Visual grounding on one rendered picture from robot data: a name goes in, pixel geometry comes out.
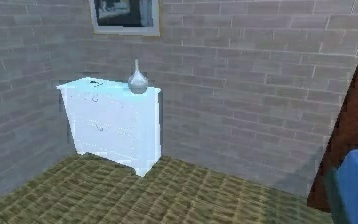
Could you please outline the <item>grey glass vase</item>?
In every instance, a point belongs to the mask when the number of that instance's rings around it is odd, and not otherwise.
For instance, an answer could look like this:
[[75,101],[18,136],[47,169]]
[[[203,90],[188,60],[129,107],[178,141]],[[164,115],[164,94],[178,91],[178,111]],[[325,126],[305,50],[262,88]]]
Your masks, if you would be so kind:
[[128,88],[133,94],[143,94],[148,88],[148,79],[141,73],[139,69],[139,60],[134,60],[135,69],[128,79]]

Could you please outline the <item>white chest of drawers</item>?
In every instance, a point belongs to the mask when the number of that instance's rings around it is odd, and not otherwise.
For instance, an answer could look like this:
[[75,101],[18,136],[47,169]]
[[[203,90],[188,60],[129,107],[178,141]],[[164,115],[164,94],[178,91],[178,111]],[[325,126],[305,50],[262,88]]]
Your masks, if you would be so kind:
[[[90,81],[103,82],[93,86]],[[145,176],[161,157],[158,88],[133,94],[126,83],[81,78],[61,92],[76,152],[91,153]]]

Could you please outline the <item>brown wooden bed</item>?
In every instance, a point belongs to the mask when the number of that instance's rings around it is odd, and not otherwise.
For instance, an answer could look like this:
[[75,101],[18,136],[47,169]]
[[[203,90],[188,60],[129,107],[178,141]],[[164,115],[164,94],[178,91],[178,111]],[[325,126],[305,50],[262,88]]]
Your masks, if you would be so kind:
[[358,65],[308,194],[307,206],[331,214],[334,224],[350,224],[336,177],[347,154],[358,146]]

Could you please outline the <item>blue pillow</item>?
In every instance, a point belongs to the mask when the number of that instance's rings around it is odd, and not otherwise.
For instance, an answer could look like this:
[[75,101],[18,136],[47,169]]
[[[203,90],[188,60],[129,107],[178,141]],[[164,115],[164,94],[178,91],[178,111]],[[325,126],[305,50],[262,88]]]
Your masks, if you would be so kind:
[[336,175],[349,222],[358,224],[358,149],[346,155]]

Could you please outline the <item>grey framed wall picture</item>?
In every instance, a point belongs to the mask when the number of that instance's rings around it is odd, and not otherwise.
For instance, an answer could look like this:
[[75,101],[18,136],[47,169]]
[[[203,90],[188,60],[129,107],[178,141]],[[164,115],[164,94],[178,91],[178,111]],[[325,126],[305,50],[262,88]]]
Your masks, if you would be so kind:
[[95,34],[160,36],[160,0],[88,0]]

